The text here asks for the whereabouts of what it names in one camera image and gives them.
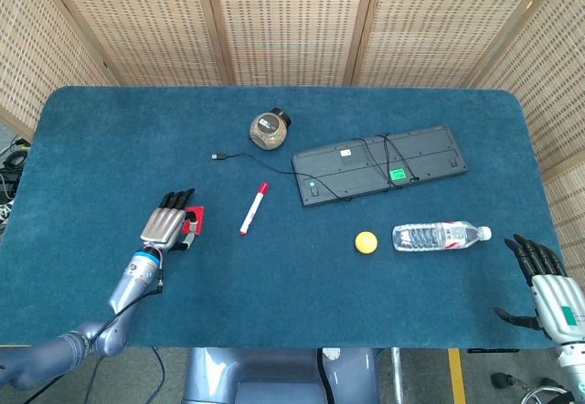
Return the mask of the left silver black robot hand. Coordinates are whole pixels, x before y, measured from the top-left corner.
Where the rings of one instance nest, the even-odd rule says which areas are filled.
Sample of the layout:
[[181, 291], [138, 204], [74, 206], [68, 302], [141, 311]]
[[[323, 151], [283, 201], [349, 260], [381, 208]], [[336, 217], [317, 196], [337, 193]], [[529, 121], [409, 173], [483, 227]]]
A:
[[200, 227], [199, 215], [187, 209], [194, 193], [195, 189], [189, 188], [165, 194], [140, 236], [145, 247], [160, 251], [182, 251], [191, 247]]

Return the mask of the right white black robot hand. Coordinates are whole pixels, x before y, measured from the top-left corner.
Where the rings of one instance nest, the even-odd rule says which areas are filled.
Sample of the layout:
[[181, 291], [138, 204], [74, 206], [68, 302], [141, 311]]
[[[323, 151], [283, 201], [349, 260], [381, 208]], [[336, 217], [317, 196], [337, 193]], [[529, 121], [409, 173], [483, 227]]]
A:
[[549, 247], [515, 234], [505, 240], [514, 253], [528, 289], [535, 314], [513, 315], [495, 307], [496, 315], [517, 327], [541, 331], [557, 346], [584, 342], [584, 293], [566, 271], [558, 255]]

